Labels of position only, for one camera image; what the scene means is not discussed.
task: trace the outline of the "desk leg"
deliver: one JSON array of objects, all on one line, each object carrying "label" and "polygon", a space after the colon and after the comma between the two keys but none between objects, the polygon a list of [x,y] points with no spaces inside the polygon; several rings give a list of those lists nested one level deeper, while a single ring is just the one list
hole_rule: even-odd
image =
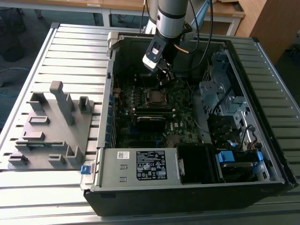
[{"label": "desk leg", "polygon": [[109,8],[102,8],[101,9],[102,16],[103,16],[103,25],[105,27],[111,27],[111,11]]},{"label": "desk leg", "polygon": [[234,36],[238,27],[239,27],[239,24],[240,24],[240,21],[241,21],[241,18],[239,17],[234,17],[229,28],[228,28],[228,31],[226,33],[226,35],[229,35],[229,36]]}]

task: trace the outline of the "black cable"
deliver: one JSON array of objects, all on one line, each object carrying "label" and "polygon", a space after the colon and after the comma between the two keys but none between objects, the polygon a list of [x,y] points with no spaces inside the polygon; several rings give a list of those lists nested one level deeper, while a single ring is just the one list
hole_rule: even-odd
[{"label": "black cable", "polygon": [[229,95],[229,92],[232,90],[232,86],[230,86],[230,88],[227,89],[227,91],[224,93],[224,95],[221,97],[221,99],[218,101],[218,103],[216,104],[216,106],[214,107],[214,109],[212,110],[211,114],[214,114],[215,111],[217,110],[217,108],[221,105],[221,103],[225,100],[225,98]]},{"label": "black cable", "polygon": [[141,33],[141,28],[142,28],[142,21],[143,21],[144,12],[145,12],[145,4],[144,4],[144,7],[142,8],[142,17],[141,17],[141,21],[140,21],[140,33]]},{"label": "black cable", "polygon": [[132,24],[132,23],[133,23],[133,20],[135,20],[135,16],[133,17],[133,19],[132,19],[132,21],[131,21],[131,23],[130,23],[130,24]]},{"label": "black cable", "polygon": [[194,66],[193,68],[182,70],[182,71],[180,71],[180,70],[177,71],[177,70],[174,70],[174,69],[170,69],[171,72],[177,73],[177,74],[185,74],[185,73],[188,73],[188,72],[191,72],[191,71],[197,69],[200,66],[200,64],[202,63],[202,61],[204,59],[204,56],[207,53],[208,47],[210,46],[210,41],[211,41],[211,36],[212,36],[212,29],[213,29],[213,25],[212,25],[213,24],[212,0],[209,0],[209,1],[210,1],[210,36],[208,38],[208,42],[207,42],[207,45],[206,45],[206,48],[204,50],[202,58],[200,59],[199,63],[196,66]]},{"label": "black cable", "polygon": [[198,25],[196,13],[195,13],[195,10],[194,10],[194,6],[193,6],[191,0],[189,0],[189,3],[191,4],[192,10],[193,10],[193,14],[194,14],[194,18],[195,18],[195,22],[196,22],[196,27],[197,27],[197,44],[196,44],[196,47],[193,50],[188,51],[188,54],[192,54],[192,53],[194,53],[197,50],[197,48],[199,46],[200,37],[199,37],[199,25]]},{"label": "black cable", "polygon": [[240,140],[240,146],[239,146],[239,150],[241,151],[243,148],[243,142],[247,133],[247,130],[249,130],[251,127],[253,127],[252,124],[249,124],[248,126],[246,126],[246,129],[244,130],[243,134],[242,134],[242,138]]}]

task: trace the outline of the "white sticker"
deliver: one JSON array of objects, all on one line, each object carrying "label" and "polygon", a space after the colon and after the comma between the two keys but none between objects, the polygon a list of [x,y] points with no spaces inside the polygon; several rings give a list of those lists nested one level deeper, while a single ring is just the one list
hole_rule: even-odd
[{"label": "white sticker", "polygon": [[129,159],[129,151],[118,151],[118,159]]},{"label": "white sticker", "polygon": [[99,4],[86,4],[87,6],[100,7]]}]

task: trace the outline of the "gray fixture peg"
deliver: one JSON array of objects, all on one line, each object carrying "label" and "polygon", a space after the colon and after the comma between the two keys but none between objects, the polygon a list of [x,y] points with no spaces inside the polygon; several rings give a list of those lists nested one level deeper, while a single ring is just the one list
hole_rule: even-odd
[{"label": "gray fixture peg", "polygon": [[50,86],[50,92],[55,95],[57,104],[67,124],[73,125],[74,117],[72,115],[72,110],[74,108],[74,104],[70,94],[65,94],[62,91],[62,87],[63,87],[63,83],[61,81],[52,81]]}]

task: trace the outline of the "cable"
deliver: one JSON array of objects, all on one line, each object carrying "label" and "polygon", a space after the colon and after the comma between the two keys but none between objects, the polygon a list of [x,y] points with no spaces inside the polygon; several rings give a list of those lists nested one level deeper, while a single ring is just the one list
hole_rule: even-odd
[{"label": "cable", "polygon": [[214,109],[212,110],[211,114],[214,114],[216,109],[221,105],[221,103],[225,100],[225,98],[229,95],[229,92],[232,90],[232,86],[230,86],[230,88],[227,89],[227,91],[224,93],[224,95],[221,97],[221,99],[218,101],[218,103],[216,104],[216,106],[214,107]]},{"label": "cable", "polygon": [[141,28],[142,28],[142,21],[143,21],[144,12],[145,12],[145,1],[144,1],[144,7],[142,8],[142,17],[141,17],[141,21],[140,21],[140,33],[141,33]]},{"label": "cable", "polygon": [[12,68],[5,68],[4,70],[0,71],[0,73],[3,73],[7,70],[26,70],[27,72],[30,72],[30,70],[26,69],[26,68],[22,68],[22,67],[12,67]]},{"label": "cable", "polygon": [[19,95],[3,95],[3,94],[0,94],[0,96],[11,98],[11,97],[17,97],[17,96],[19,96]]},{"label": "cable", "polygon": [[212,29],[213,29],[213,8],[212,8],[212,0],[209,0],[210,1],[210,36],[208,38],[208,42],[207,42],[207,45],[206,45],[206,48],[204,50],[204,53],[202,55],[202,58],[200,59],[200,61],[198,62],[198,64],[196,66],[194,66],[193,68],[189,68],[189,69],[186,69],[186,70],[174,70],[174,69],[170,69],[171,72],[173,73],[177,73],[177,74],[184,74],[184,73],[188,73],[188,72],[191,72],[195,69],[198,68],[198,66],[200,66],[200,64],[202,63],[203,59],[204,59],[204,56],[206,55],[207,53],[207,50],[208,50],[208,47],[210,46],[210,41],[211,41],[211,36],[212,36]]},{"label": "cable", "polygon": [[188,51],[188,50],[180,48],[178,45],[174,44],[175,48],[177,48],[179,51],[181,51],[181,52],[183,52],[185,54],[192,54],[192,53],[194,53],[197,50],[197,48],[199,46],[199,41],[200,41],[200,38],[199,38],[199,26],[198,26],[198,21],[197,21],[196,13],[195,13],[195,10],[194,10],[194,7],[193,7],[193,4],[192,4],[191,0],[189,0],[189,3],[191,4],[192,10],[193,10],[193,14],[194,14],[194,18],[195,18],[195,22],[196,22],[196,27],[197,27],[197,44],[196,44],[196,47],[193,50]]},{"label": "cable", "polygon": [[255,137],[255,139],[247,150],[252,150],[254,145],[257,143],[257,136],[254,134],[254,132],[252,132],[252,135],[253,135],[253,137]]},{"label": "cable", "polygon": [[131,23],[130,23],[130,24],[132,24],[132,23],[133,23],[133,20],[135,20],[135,16],[133,17],[133,19],[132,19],[132,21],[131,21]]},{"label": "cable", "polygon": [[205,132],[205,133],[207,133],[207,134],[210,134],[210,132],[208,132],[208,131],[206,131],[206,130],[203,130],[203,129],[201,128],[201,126],[199,126],[199,124],[196,122],[196,120],[194,120],[194,122],[195,122],[195,124],[197,125],[197,127],[198,127],[200,130],[202,130],[203,132]]},{"label": "cable", "polygon": [[188,86],[189,90],[192,91],[192,89],[191,89],[191,87],[189,86],[188,82],[187,82],[187,86]]},{"label": "cable", "polygon": [[243,134],[242,134],[242,138],[241,138],[241,140],[240,140],[240,146],[239,146],[239,150],[240,150],[240,151],[241,151],[242,148],[243,148],[243,142],[244,142],[244,139],[245,139],[245,136],[246,136],[246,132],[247,132],[247,130],[250,129],[251,127],[253,127],[252,124],[249,124],[248,126],[246,126],[246,128],[245,128],[245,130],[244,130],[244,132],[243,132]]}]

